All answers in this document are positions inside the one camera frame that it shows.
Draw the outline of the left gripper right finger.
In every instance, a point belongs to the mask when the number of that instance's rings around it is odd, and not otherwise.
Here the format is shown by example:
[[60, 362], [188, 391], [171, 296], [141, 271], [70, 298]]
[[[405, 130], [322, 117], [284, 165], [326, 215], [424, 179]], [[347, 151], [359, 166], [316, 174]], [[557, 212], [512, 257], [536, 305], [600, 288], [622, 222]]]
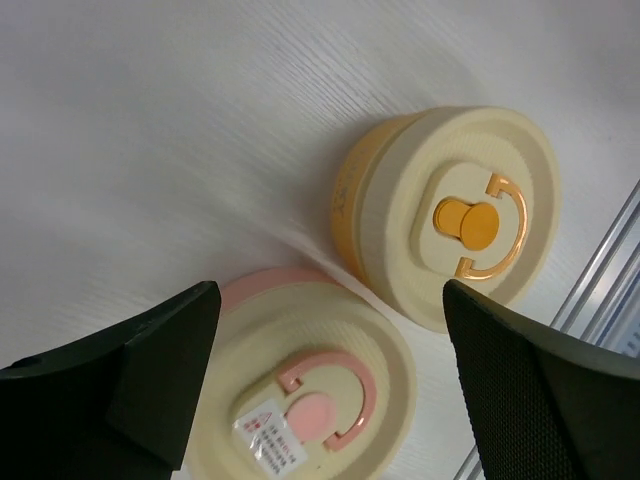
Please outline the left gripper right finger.
[[457, 280], [442, 300], [485, 478], [638, 478], [638, 360]]

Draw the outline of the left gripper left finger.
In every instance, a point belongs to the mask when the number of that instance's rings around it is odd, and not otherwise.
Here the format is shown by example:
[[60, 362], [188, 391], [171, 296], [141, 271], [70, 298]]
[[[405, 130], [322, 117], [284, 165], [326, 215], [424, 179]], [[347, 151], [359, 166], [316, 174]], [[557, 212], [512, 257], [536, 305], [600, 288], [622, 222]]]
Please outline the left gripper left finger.
[[180, 470], [221, 294], [200, 282], [1, 371], [4, 479], [169, 479]]

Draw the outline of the pink bowl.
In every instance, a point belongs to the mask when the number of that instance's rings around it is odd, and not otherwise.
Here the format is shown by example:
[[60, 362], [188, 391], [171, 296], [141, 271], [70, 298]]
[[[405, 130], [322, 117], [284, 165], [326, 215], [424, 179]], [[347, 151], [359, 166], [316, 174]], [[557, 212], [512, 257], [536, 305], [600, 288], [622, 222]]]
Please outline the pink bowl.
[[327, 274], [310, 268], [302, 267], [276, 267], [260, 270], [226, 284], [221, 289], [221, 310], [224, 315], [244, 301], [282, 286], [298, 283], [329, 283], [336, 281]]

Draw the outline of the lid with pink knob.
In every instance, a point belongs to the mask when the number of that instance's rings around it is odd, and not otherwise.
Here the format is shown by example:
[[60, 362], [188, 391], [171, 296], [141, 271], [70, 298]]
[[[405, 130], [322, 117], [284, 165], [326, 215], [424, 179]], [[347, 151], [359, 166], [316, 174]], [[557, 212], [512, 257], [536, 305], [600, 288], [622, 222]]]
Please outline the lid with pink knob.
[[349, 290], [297, 282], [227, 297], [187, 469], [194, 479], [378, 479], [415, 404], [404, 339]]

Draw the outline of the lid with orange knob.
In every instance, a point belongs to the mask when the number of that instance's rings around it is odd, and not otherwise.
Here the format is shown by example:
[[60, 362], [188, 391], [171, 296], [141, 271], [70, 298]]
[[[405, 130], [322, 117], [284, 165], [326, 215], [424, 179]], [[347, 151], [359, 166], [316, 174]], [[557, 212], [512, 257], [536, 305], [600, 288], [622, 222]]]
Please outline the lid with orange knob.
[[359, 212], [368, 286], [444, 331], [441, 291], [459, 280], [507, 304], [541, 269], [556, 233], [560, 178], [542, 129], [498, 107], [412, 116], [376, 158]]

